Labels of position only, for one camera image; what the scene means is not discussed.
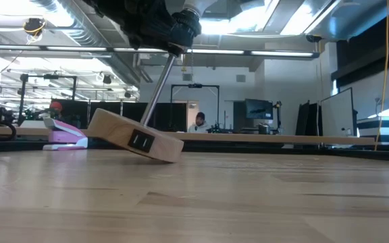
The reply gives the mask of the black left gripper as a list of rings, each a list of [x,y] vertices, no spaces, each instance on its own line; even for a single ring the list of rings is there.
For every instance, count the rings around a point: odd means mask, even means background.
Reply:
[[[168,12],[165,0],[82,0],[97,15],[107,17],[141,47],[161,49],[175,56],[184,50],[185,27]]]

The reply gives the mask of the white board panel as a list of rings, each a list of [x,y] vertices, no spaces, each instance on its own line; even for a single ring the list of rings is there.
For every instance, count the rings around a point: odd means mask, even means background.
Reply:
[[[323,136],[350,137],[357,135],[357,116],[353,90],[346,90],[321,101]]]

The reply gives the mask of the black computer monitor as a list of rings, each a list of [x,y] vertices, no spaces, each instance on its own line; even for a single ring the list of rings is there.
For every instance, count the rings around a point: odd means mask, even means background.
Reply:
[[[271,101],[246,99],[244,103],[247,119],[274,119],[274,108]]]

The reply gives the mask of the black gantry frame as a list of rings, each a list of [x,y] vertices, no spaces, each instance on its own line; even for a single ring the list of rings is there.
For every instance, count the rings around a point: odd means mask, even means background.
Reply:
[[[24,121],[24,116],[22,115],[22,113],[23,113],[23,108],[24,108],[24,97],[25,97],[25,93],[26,93],[26,83],[28,82],[29,78],[43,78],[45,80],[57,80],[60,78],[70,78],[73,80],[72,100],[73,101],[75,100],[77,83],[78,83],[77,76],[67,76],[67,75],[57,75],[57,74],[45,74],[45,75],[21,74],[20,81],[22,83],[22,86],[21,86],[21,92],[20,92],[20,106],[19,106],[19,116],[18,116],[18,125],[19,126]]]
[[[218,86],[218,85],[203,85],[203,84],[199,84],[199,83],[194,83],[194,84],[173,84],[173,85],[171,85],[171,88],[170,88],[170,92],[171,92],[171,94],[170,94],[170,103],[174,102],[174,99],[173,99],[173,95],[174,95],[173,89],[175,87],[216,88],[217,89],[217,94],[216,94],[216,97],[217,97],[217,119],[215,121],[215,124],[213,126],[211,126],[210,128],[205,129],[204,132],[207,132],[207,133],[210,133],[210,134],[218,133],[220,131],[220,128],[219,128],[220,86]]]

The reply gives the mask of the black leaning panels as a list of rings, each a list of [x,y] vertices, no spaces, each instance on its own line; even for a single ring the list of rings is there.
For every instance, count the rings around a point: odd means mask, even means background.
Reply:
[[[310,104],[307,101],[299,105],[295,134],[297,136],[322,135],[321,106],[319,104]]]

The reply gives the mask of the person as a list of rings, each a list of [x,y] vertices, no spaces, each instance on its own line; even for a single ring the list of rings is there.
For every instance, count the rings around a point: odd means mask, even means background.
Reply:
[[[49,115],[53,119],[61,119],[61,112],[63,110],[62,104],[57,101],[52,101],[49,106]]]
[[[203,112],[198,112],[195,118],[195,123],[192,124],[188,133],[208,133],[211,126],[205,120],[205,114]]]

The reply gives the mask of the long light strip bar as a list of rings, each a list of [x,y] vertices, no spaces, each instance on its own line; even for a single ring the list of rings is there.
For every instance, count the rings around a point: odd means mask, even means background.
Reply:
[[[63,51],[63,52],[89,52],[89,53],[166,53],[161,49],[129,47],[71,47],[71,46],[46,46],[46,45],[0,45],[0,50],[10,51]],[[203,55],[241,55],[259,57],[301,57],[316,58],[319,53],[302,51],[247,51],[224,49],[187,49],[184,53]]]

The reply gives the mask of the black partition wall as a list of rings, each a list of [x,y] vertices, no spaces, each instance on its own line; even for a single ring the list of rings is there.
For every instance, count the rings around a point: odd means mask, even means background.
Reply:
[[[57,118],[80,129],[88,127],[96,109],[104,109],[139,122],[147,107],[147,103],[89,102],[63,99],[53,99],[51,105],[57,109],[61,108],[60,116]],[[163,132],[187,131],[187,104],[157,103],[148,126]]]

